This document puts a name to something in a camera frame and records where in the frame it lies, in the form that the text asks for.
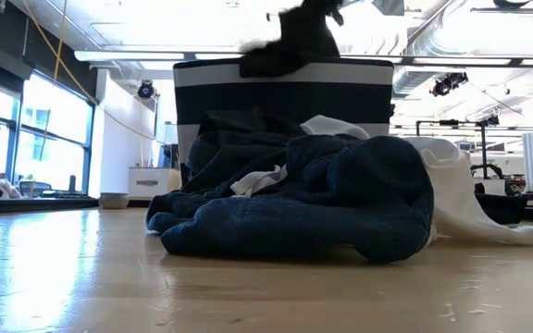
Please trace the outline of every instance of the white cloth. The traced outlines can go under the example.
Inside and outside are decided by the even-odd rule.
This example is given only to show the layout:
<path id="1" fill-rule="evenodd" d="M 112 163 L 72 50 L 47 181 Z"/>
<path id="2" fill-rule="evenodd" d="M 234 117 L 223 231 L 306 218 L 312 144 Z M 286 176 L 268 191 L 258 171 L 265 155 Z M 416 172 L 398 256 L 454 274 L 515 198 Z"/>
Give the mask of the white cloth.
<path id="1" fill-rule="evenodd" d="M 367 134 L 364 129 L 346 121 L 331 117 L 315 116 L 300 126 L 302 127 L 302 130 L 310 135 L 347 134 L 361 140 L 369 139 L 369 134 Z"/>
<path id="2" fill-rule="evenodd" d="M 533 245 L 533 227 L 501 226 L 482 210 L 466 155 L 453 143 L 425 137 L 408 138 L 421 154 L 435 192 L 431 238 L 438 233 L 458 239 Z"/>
<path id="3" fill-rule="evenodd" d="M 277 184 L 287 178 L 287 166 L 275 166 L 275 171 L 255 171 L 231 184 L 235 197 L 250 198 L 266 186 Z"/>

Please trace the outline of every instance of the white wall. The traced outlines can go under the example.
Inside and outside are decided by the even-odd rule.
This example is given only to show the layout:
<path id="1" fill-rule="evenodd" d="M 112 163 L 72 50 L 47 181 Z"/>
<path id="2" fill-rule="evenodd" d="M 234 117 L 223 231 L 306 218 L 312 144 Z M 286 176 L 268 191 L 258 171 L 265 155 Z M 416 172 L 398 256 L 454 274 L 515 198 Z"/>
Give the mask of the white wall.
<path id="1" fill-rule="evenodd" d="M 100 107 L 93 121 L 90 195 L 127 193 L 129 167 L 140 164 L 142 155 L 143 164 L 149 163 L 152 140 L 148 138 L 154 137 L 155 113 L 110 79 L 107 69 L 98 71 L 96 98 Z"/>

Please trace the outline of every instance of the wooden floor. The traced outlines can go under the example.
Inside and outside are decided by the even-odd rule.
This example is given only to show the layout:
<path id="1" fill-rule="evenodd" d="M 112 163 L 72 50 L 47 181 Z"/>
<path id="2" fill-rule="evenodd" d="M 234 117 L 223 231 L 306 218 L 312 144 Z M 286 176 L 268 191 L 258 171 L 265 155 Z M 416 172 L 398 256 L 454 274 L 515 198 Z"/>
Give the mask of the wooden floor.
<path id="1" fill-rule="evenodd" d="M 533 247 L 407 262 L 167 255 L 144 210 L 0 216 L 0 331 L 533 333 Z"/>

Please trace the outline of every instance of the small bowl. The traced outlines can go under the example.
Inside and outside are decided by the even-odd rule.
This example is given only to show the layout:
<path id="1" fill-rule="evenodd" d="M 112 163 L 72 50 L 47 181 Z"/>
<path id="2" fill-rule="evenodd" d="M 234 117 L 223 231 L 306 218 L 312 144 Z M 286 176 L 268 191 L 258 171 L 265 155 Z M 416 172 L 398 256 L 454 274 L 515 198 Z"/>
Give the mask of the small bowl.
<path id="1" fill-rule="evenodd" d="M 100 193 L 98 205 L 104 209 L 125 209 L 129 205 L 127 193 Z"/>

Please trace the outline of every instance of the dark blue towel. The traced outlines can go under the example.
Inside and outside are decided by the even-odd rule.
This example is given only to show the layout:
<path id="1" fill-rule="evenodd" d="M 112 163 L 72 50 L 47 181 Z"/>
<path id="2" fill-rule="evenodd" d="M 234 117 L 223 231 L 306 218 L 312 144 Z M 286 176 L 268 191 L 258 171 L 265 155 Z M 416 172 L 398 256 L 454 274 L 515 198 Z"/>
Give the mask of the dark blue towel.
<path id="1" fill-rule="evenodd" d="M 284 181 L 230 198 L 234 181 L 275 164 L 287 164 Z M 425 246 L 432 213 L 433 189 L 410 143 L 305 136 L 213 191 L 155 197 L 147 227 L 175 254 L 284 255 L 351 244 L 369 261 L 388 263 Z"/>

